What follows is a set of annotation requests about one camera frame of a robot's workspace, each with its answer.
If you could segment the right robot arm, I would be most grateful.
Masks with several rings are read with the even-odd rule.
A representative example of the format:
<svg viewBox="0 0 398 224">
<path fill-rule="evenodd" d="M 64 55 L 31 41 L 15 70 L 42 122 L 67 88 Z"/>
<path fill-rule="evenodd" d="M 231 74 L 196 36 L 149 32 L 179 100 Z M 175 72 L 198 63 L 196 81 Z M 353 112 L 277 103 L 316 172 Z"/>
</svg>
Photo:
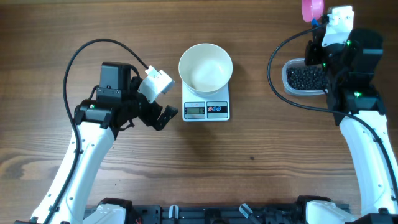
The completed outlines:
<svg viewBox="0 0 398 224">
<path fill-rule="evenodd" d="M 326 43 L 327 23 L 314 23 L 306 65 L 321 65 L 328 79 L 326 112 L 349 147 L 361 194 L 356 223 L 397 223 L 397 161 L 387 133 L 386 109 L 371 83 L 383 55 L 383 38 L 353 29 Z"/>
</svg>

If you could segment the pink scoop blue handle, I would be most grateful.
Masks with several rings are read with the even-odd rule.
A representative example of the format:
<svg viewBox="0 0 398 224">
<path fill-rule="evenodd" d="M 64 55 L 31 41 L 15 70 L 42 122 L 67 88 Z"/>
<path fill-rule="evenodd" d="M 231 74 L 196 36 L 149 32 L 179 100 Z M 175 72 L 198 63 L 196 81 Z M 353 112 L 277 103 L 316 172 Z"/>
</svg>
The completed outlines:
<svg viewBox="0 0 398 224">
<path fill-rule="evenodd" d="M 318 20 L 324 10 L 324 0 L 302 0 L 301 7 L 303 20 L 310 22 L 313 26 L 318 26 Z"/>
</svg>

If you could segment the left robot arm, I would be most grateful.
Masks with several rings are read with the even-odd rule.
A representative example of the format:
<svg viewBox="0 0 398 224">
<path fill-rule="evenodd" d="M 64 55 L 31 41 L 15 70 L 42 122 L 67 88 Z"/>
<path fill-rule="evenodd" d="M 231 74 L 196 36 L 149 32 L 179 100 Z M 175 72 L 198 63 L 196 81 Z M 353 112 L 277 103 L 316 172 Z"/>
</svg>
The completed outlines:
<svg viewBox="0 0 398 224">
<path fill-rule="evenodd" d="M 137 69 L 128 63 L 102 64 L 96 96 L 76 107 L 68 150 L 30 223 L 139 223 L 129 200 L 105 198 L 92 214 L 85 213 L 95 177 L 118 133 L 133 127 L 134 118 L 160 131 L 178 112 L 155 101 L 174 85 L 164 71 L 149 66 L 145 78 L 132 77 L 132 72 Z"/>
</svg>

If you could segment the pile of black beans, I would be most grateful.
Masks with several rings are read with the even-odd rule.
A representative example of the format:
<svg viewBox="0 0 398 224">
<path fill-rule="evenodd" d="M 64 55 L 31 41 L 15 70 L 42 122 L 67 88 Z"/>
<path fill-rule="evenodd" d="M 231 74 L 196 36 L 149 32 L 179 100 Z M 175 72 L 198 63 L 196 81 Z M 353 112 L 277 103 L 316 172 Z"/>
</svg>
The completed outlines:
<svg viewBox="0 0 398 224">
<path fill-rule="evenodd" d="M 296 90 L 324 90 L 328 84 L 325 72 L 318 67 L 290 67 L 287 82 Z"/>
</svg>

